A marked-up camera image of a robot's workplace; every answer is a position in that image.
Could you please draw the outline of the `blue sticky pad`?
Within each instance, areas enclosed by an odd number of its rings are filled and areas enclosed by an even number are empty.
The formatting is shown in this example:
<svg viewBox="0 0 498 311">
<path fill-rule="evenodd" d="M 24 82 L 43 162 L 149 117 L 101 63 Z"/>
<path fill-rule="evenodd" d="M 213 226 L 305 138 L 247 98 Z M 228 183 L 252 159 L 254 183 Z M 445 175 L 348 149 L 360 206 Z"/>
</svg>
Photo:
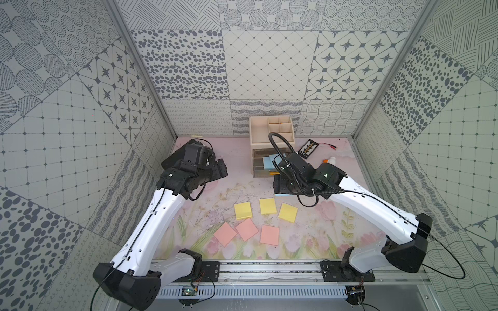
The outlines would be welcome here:
<svg viewBox="0 0 498 311">
<path fill-rule="evenodd" d="M 281 161 L 281 157 L 278 154 L 273 154 L 263 157 L 263 168 L 266 171 L 276 172 L 275 163 L 278 164 Z"/>
<path fill-rule="evenodd" d="M 294 194 L 294 193 L 288 193 L 288 192 L 284 192 L 284 193 L 281 192 L 281 193 L 275 193 L 274 195 L 275 196 L 294 196 L 296 194 Z"/>
</svg>

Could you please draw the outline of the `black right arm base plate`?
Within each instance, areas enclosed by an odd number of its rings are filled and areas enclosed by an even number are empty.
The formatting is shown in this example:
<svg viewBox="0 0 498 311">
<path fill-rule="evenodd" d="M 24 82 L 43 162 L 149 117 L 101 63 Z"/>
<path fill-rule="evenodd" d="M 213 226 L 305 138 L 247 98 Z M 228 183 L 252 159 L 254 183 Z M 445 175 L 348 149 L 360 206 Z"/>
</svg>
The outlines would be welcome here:
<svg viewBox="0 0 498 311">
<path fill-rule="evenodd" d="M 341 266 L 336 260 L 323 260 L 320 269 L 324 282 L 374 282 L 376 280 L 372 271 L 361 273 L 349 265 Z"/>
</svg>

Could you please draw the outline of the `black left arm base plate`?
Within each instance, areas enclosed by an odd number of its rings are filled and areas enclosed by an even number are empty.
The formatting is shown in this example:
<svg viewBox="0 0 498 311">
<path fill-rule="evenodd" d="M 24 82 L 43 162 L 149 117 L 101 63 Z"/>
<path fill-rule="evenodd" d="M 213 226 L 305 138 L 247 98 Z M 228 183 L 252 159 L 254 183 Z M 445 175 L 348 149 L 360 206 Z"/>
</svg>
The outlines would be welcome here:
<svg viewBox="0 0 498 311">
<path fill-rule="evenodd" d="M 219 272 L 219 261 L 202 261 L 194 263 L 192 272 L 185 277 L 180 277 L 175 282 L 198 282 L 199 280 L 218 282 Z"/>
</svg>

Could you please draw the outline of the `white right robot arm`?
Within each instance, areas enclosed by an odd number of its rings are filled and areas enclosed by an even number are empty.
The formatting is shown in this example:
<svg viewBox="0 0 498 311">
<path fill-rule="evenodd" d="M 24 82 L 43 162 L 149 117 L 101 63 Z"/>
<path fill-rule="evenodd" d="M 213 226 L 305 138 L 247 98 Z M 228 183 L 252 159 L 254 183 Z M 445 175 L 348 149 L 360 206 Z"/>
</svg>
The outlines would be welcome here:
<svg viewBox="0 0 498 311">
<path fill-rule="evenodd" d="M 314 168 L 294 149 L 284 154 L 277 142 L 290 143 L 279 133 L 269 133 L 268 139 L 280 158 L 279 162 L 272 163 L 279 173 L 273 182 L 276 194 L 295 195 L 298 199 L 324 198 L 339 203 L 386 235 L 382 241 L 363 248 L 348 248 L 341 260 L 342 271 L 360 275 L 387 266 L 407 273 L 420 270 L 433 223 L 430 216 L 414 215 L 394 207 L 330 163 Z"/>
</svg>

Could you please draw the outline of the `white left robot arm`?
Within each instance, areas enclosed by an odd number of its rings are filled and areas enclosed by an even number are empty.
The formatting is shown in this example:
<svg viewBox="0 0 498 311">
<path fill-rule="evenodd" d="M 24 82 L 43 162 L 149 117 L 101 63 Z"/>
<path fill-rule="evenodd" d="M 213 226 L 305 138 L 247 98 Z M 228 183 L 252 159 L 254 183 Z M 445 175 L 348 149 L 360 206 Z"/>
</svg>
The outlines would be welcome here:
<svg viewBox="0 0 498 311">
<path fill-rule="evenodd" d="M 199 186 L 227 177 L 222 159 L 207 165 L 188 164 L 163 171 L 150 206 L 122 249 L 110 263 L 99 263 L 93 278 L 106 295 L 136 310 L 148 309 L 163 285 L 179 279 L 197 281 L 201 254 L 181 249 L 167 260 L 153 263 L 160 241 L 176 214 Z"/>
</svg>

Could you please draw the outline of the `translucent drawer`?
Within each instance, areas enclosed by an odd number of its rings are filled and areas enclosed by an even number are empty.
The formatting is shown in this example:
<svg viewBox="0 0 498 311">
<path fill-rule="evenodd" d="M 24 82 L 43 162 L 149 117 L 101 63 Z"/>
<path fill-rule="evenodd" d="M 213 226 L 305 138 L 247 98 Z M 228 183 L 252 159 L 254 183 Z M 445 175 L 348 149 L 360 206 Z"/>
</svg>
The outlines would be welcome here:
<svg viewBox="0 0 498 311">
<path fill-rule="evenodd" d="M 252 172 L 255 178 L 269 178 L 280 174 L 276 169 L 274 171 L 266 171 L 263 168 L 263 157 L 277 154 L 273 149 L 254 149 L 252 151 Z"/>
</svg>

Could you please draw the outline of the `beige drawer organizer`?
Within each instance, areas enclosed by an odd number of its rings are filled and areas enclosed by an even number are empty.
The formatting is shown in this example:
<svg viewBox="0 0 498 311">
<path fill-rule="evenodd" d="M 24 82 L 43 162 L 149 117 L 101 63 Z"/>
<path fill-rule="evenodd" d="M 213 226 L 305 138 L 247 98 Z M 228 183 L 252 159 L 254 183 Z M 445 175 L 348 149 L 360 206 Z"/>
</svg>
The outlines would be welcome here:
<svg viewBox="0 0 498 311">
<path fill-rule="evenodd" d="M 274 152 L 269 133 L 278 133 L 295 149 L 294 124 L 290 115 L 258 116 L 249 118 L 252 158 L 262 158 Z"/>
</svg>

